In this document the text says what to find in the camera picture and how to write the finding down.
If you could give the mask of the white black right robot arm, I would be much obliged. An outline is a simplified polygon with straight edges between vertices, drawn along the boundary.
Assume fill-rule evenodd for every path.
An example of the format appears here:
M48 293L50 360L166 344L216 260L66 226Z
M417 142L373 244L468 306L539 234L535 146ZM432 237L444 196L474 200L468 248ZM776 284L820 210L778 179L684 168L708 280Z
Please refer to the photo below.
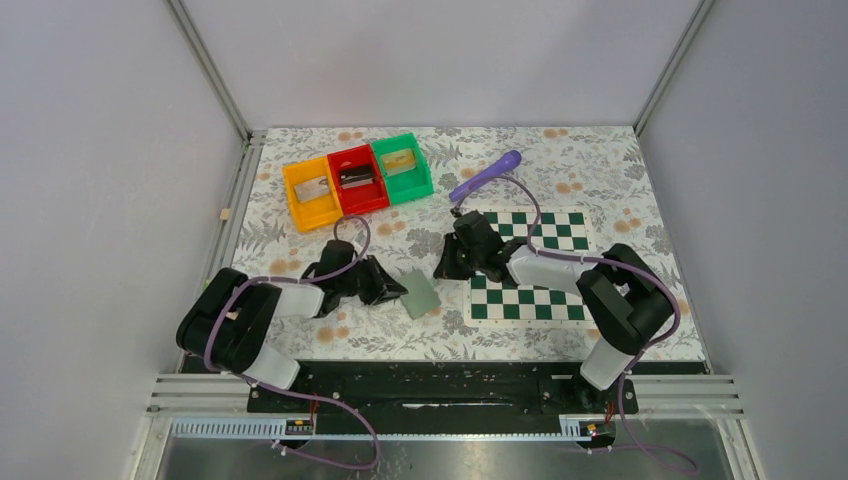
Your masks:
M573 386L583 410L607 405L612 385L661 341L659 330L680 323L674 295L627 245L615 244L599 256L536 247L530 234L503 240L479 211L452 214L453 230L444 237L435 278L484 276L504 287L540 287L581 298L600 332Z

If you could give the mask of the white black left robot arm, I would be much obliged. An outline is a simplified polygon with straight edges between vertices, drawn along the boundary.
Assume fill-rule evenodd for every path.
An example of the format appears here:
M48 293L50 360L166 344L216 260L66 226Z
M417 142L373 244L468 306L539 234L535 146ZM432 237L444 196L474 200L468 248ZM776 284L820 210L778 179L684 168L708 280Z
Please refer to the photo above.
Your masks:
M296 411L309 401L311 387L298 376L299 363L267 343L271 320L322 318L347 297L375 306L407 293L374 256L359 254L349 242L330 240L297 280L251 279L229 267L219 270L181 321L175 340L202 358L208 370L271 385L272 398Z

